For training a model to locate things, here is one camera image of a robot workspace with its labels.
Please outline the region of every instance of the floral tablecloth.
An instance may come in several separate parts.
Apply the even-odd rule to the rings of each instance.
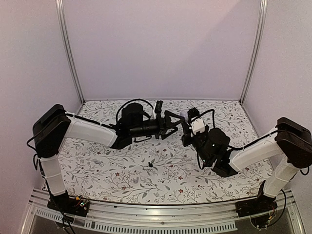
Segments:
[[[89,101],[79,115],[115,124],[116,112],[123,103],[125,101]],[[200,112],[214,108],[216,127],[231,138],[233,146],[245,145],[256,138],[237,101],[165,100],[163,103],[163,110],[177,114],[192,107]],[[211,114],[203,118],[212,127]],[[179,128],[166,140],[152,138],[123,150],[81,139],[66,139],[59,163],[69,194],[141,204],[226,201],[255,195],[261,181],[272,173],[267,160],[228,178],[219,177],[210,168],[200,170],[194,149],[183,147],[182,127]]]

